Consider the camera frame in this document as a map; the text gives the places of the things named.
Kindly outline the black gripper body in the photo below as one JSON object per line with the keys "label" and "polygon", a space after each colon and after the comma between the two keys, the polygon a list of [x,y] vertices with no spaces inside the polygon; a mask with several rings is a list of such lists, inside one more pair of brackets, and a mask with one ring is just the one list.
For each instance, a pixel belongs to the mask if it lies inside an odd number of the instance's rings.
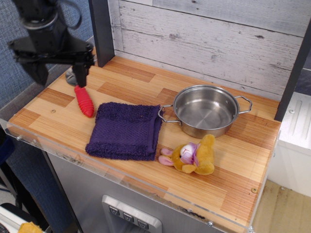
{"label": "black gripper body", "polygon": [[94,65],[93,46],[72,36],[61,17],[20,22],[29,35],[8,42],[18,62]]}

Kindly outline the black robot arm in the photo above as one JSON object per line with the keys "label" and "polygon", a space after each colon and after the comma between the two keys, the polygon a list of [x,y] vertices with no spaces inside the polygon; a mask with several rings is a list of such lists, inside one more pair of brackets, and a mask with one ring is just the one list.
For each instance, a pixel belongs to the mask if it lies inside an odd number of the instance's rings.
{"label": "black robot arm", "polygon": [[46,64],[72,65],[77,83],[86,86],[94,63],[93,46],[72,36],[58,0],[16,0],[20,24],[28,36],[8,42],[15,60],[41,85],[48,78]]}

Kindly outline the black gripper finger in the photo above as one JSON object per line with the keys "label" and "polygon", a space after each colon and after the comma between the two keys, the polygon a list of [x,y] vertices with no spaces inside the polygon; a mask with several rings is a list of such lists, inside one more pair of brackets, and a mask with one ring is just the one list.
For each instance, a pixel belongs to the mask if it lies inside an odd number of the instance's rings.
{"label": "black gripper finger", "polygon": [[89,64],[78,63],[72,66],[72,70],[75,74],[76,81],[80,87],[86,86],[86,78],[89,74]]}
{"label": "black gripper finger", "polygon": [[21,65],[36,83],[40,85],[46,85],[48,79],[48,70],[45,62],[22,61]]}

